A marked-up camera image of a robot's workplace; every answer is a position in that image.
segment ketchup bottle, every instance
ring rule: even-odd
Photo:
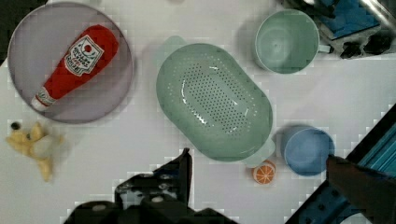
[[[44,111],[88,82],[110,63],[118,49],[119,42],[106,27],[94,25],[86,29],[32,99],[32,107]]]

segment orange slice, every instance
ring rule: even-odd
[[[271,161],[264,161],[260,166],[252,169],[251,173],[257,183],[265,185],[274,179],[276,166]]]

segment light blue cup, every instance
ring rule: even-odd
[[[334,142],[328,134],[314,127],[289,128],[281,141],[282,156],[297,175],[318,175],[326,169]]]

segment purple plate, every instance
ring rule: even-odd
[[[134,60],[120,28],[105,14],[78,3],[39,7],[18,25],[8,47],[8,68],[17,92],[31,100],[55,70],[72,42],[88,27],[101,24],[119,40],[111,63],[83,86],[68,93],[42,116],[62,123],[86,123],[117,108],[131,86]]]

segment white bottle cap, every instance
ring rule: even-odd
[[[32,99],[32,107],[38,111],[44,111],[48,108],[48,106],[41,104],[41,102],[39,102],[35,96]]]

